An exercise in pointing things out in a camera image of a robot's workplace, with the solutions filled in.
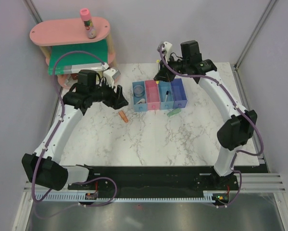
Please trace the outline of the light blue bin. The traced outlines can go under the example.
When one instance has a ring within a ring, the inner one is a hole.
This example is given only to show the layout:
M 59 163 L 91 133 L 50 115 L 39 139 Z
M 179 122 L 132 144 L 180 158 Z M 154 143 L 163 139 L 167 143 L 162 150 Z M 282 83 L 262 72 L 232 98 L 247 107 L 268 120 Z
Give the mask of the light blue bin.
M 174 99 L 172 96 L 172 89 L 170 82 L 160 81 L 158 84 L 159 96 L 160 96 L 160 109 L 170 110 L 173 108 Z
M 144 87 L 144 89 L 145 89 L 144 95 L 143 95 L 142 97 L 140 97 L 140 98 L 135 97 L 135 96 L 134 96 L 134 93 L 133 93 L 133 88 L 134 88 L 134 86 L 136 86 L 136 85 L 142 85 L 142 86 Z M 145 111 L 147 111 L 147 110 L 148 110 L 148 105 L 147 105 L 147 103 L 145 103 L 145 104 L 136 104 L 136 102 L 138 102 L 138 101 L 139 101 L 140 99 L 142 99 L 142 98 L 146 99 L 146 101 L 147 101 L 145 82 L 144 82 L 144 81 L 133 82 L 133 83 L 132 83 L 132 93 L 133 93 L 133 107 L 134 107 L 134 111 L 135 111 L 135 112 L 145 112 Z

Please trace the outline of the orange highlighter marker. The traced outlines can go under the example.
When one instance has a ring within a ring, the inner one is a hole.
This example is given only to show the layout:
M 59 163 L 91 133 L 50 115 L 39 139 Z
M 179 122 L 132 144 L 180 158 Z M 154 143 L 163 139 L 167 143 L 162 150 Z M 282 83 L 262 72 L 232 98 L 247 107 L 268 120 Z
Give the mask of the orange highlighter marker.
M 122 118 L 122 120 L 123 120 L 125 123 L 128 123 L 128 122 L 129 122 L 129 120 L 128 120 L 128 118 L 127 118 L 127 116 L 126 116 L 126 114 L 124 113 L 123 110 L 119 111 L 118 114 L 119 114 L 119 116 Z

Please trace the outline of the clear round pin jar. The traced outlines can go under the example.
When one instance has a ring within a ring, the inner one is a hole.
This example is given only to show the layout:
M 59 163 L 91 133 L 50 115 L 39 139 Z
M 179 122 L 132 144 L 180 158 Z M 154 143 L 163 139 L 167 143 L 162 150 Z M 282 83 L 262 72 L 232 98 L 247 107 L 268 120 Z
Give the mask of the clear round pin jar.
M 145 89 L 142 85 L 136 85 L 133 88 L 133 93 L 135 97 L 140 98 L 144 95 Z

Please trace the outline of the black white pen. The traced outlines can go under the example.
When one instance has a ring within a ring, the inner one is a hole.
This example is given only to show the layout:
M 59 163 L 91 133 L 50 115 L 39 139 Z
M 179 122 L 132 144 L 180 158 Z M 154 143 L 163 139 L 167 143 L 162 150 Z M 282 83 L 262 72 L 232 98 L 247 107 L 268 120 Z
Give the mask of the black white pen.
M 169 91 L 167 91 L 165 94 L 165 99 L 164 99 L 165 102 L 168 102 L 169 94 L 170 94 Z

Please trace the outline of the dark blue plastic bin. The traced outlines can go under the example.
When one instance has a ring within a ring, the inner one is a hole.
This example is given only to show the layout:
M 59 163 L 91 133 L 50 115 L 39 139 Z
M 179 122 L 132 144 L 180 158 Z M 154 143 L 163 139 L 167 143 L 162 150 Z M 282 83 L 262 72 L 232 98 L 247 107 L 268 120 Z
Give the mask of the dark blue plastic bin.
M 185 108 L 188 102 L 186 92 L 184 89 L 184 85 L 182 79 L 175 78 L 171 82 L 172 96 L 174 100 L 173 109 L 176 108 Z

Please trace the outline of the pink plastic bin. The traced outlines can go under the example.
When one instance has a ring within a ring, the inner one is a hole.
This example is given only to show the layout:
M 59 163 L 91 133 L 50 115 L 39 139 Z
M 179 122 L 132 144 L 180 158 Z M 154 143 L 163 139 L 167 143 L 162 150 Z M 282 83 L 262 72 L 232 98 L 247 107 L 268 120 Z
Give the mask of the pink plastic bin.
M 160 96 L 158 84 L 154 80 L 145 81 L 148 110 L 160 109 Z

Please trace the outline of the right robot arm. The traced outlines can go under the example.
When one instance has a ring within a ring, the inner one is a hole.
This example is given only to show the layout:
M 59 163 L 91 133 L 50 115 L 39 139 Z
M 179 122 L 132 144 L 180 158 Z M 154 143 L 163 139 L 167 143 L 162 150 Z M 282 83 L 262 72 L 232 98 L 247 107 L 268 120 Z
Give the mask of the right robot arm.
M 210 184 L 219 190 L 227 185 L 226 176 L 234 171 L 233 165 L 240 147 L 247 144 L 257 131 L 257 114 L 253 110 L 247 110 L 233 97 L 216 65 L 212 60 L 202 58 L 197 41 L 183 42 L 180 48 L 182 56 L 174 58 L 171 43 L 166 41 L 158 46 L 161 61 L 154 80 L 173 82 L 177 76 L 192 78 L 217 107 L 224 124 L 217 132 L 221 148 L 213 166 L 215 174 L 210 177 Z

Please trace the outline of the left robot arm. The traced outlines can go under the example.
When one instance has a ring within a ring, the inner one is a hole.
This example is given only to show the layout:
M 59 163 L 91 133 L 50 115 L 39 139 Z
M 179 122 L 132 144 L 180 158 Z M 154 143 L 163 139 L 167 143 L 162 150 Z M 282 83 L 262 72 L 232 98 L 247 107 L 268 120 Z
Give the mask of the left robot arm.
M 24 154 L 22 165 L 28 180 L 35 185 L 59 191 L 66 184 L 76 183 L 84 189 L 95 185 L 95 177 L 84 166 L 60 165 L 63 150 L 78 122 L 93 103 L 102 102 L 114 110 L 128 105 L 123 88 L 115 85 L 120 71 L 110 68 L 100 76 L 93 70 L 81 70 L 75 82 L 63 96 L 62 111 L 55 119 L 45 139 L 32 154 Z

